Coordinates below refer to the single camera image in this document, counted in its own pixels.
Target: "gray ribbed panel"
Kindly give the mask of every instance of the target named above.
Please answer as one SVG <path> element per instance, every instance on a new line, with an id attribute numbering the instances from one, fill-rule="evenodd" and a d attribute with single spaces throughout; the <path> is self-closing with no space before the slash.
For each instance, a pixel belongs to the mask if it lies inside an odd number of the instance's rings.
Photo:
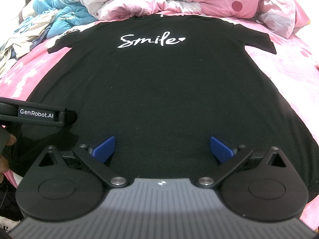
<path id="1" fill-rule="evenodd" d="M 315 236 L 301 221 L 275 224 L 253 222 L 229 211 L 213 190 L 189 179 L 135 179 L 113 189 L 102 204 L 77 220 L 44 223 L 25 219 L 14 239 L 310 239 Z"/>

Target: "triangular hole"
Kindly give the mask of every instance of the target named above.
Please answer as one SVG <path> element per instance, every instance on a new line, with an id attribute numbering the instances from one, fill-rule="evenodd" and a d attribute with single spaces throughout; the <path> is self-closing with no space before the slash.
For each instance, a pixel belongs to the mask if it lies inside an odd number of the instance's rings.
<path id="1" fill-rule="evenodd" d="M 287 167 L 286 164 L 284 163 L 283 159 L 280 157 L 278 153 L 273 153 L 268 165 L 271 166 L 277 166 L 277 167 Z"/>
<path id="2" fill-rule="evenodd" d="M 55 165 L 56 164 L 56 159 L 53 155 L 52 152 L 47 152 L 45 156 L 43 157 L 41 163 L 39 164 L 40 167 L 44 166 L 50 166 L 50 165 Z"/>

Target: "black t-shirt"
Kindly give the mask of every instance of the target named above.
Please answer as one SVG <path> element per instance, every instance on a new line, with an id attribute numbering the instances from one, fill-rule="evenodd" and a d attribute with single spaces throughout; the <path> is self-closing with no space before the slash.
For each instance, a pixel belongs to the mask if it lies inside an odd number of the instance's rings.
<path id="1" fill-rule="evenodd" d="M 11 167 L 23 175 L 49 144 L 68 150 L 115 136 L 110 167 L 127 179 L 197 179 L 216 166 L 216 135 L 280 147 L 310 188 L 318 145 L 245 45 L 276 53 L 268 34 L 199 16 L 132 17 L 67 34 L 49 52 L 72 49 L 28 100 L 76 110 L 78 120 L 14 127 Z"/>

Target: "black device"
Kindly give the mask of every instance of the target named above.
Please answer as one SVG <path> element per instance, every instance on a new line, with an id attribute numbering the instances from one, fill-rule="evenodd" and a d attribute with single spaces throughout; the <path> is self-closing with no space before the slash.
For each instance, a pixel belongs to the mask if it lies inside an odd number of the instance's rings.
<path id="1" fill-rule="evenodd" d="M 65 119 L 59 121 L 60 113 L 56 110 L 56 122 L 67 123 Z M 229 146 L 218 139 L 214 141 L 224 151 Z M 316 236 L 299 220 L 308 190 L 278 147 L 270 147 L 262 156 L 243 145 L 231 147 L 231 157 L 196 181 L 136 178 L 131 184 L 93 157 L 89 153 L 92 150 L 83 144 L 67 152 L 60 152 L 55 146 L 42 151 L 17 188 L 16 200 L 25 219 L 9 233 L 10 237 Z"/>

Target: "bed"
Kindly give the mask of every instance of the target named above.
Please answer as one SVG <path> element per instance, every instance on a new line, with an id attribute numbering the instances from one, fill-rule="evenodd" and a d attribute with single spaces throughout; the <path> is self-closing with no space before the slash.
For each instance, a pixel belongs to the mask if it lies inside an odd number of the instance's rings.
<path id="1" fill-rule="evenodd" d="M 54 5 L 53 0 L 38 1 L 40 2 L 33 1 L 36 14 Z M 319 144 L 318 61 L 313 57 L 311 49 L 295 35 L 300 28 L 310 23 L 309 18 L 295 0 L 220 1 L 57 0 L 54 7 L 62 12 L 58 17 L 59 24 L 53 23 L 48 35 L 49 40 L 37 45 L 12 68 L 6 69 L 0 79 L 0 96 L 26 100 L 46 73 L 70 50 L 63 48 L 52 54 L 47 52 L 57 38 L 70 30 L 83 31 L 100 22 L 125 20 L 131 16 L 152 13 L 218 17 L 269 34 L 277 55 L 250 46 L 245 49 L 272 80 Z M 14 186 L 18 185 L 18 178 L 14 177 L 12 172 L 5 175 Z M 313 230 L 319 226 L 319 197 L 307 204 L 301 220 Z"/>

